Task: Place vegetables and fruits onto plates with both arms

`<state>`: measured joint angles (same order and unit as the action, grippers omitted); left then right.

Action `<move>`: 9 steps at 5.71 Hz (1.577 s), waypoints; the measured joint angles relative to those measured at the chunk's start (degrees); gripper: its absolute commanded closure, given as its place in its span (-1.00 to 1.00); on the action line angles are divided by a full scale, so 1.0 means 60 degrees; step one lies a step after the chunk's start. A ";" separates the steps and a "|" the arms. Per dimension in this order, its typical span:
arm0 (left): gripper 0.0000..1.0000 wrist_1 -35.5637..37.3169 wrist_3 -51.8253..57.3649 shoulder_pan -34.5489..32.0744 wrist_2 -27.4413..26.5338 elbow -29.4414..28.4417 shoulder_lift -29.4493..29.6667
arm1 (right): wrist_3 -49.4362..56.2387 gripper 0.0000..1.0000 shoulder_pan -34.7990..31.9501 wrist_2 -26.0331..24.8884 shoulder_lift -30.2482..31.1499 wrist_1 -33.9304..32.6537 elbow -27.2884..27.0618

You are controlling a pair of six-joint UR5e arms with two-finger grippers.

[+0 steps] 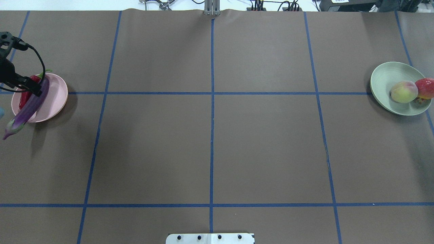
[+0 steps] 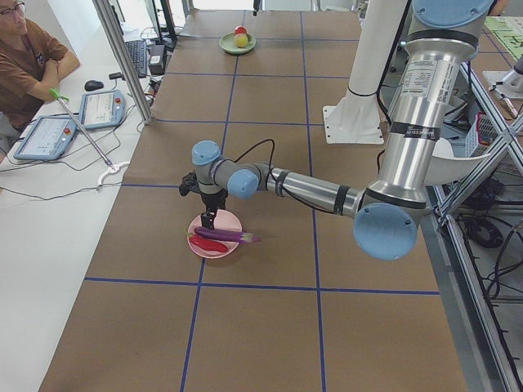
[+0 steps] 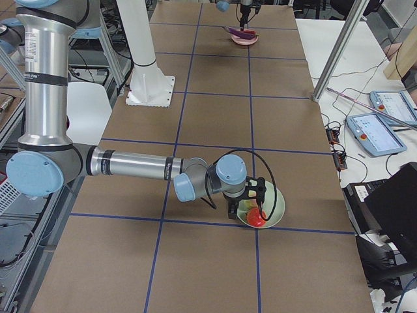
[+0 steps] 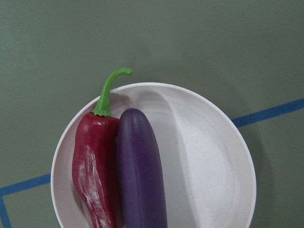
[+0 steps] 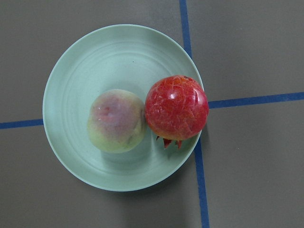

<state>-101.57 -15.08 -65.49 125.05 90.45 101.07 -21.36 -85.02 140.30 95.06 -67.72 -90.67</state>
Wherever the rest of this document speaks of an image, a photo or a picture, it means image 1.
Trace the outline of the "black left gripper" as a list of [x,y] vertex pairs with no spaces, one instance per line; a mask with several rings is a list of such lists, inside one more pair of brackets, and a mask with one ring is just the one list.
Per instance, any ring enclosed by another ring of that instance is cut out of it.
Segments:
[[15,75],[15,66],[7,58],[4,58],[0,65],[0,82],[13,88],[16,93],[30,92],[36,96],[42,95],[42,86],[27,76]]

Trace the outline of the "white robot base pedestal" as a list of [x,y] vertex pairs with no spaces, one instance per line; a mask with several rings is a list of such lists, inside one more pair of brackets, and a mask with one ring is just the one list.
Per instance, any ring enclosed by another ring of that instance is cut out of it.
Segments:
[[254,244],[253,233],[175,233],[166,244]]

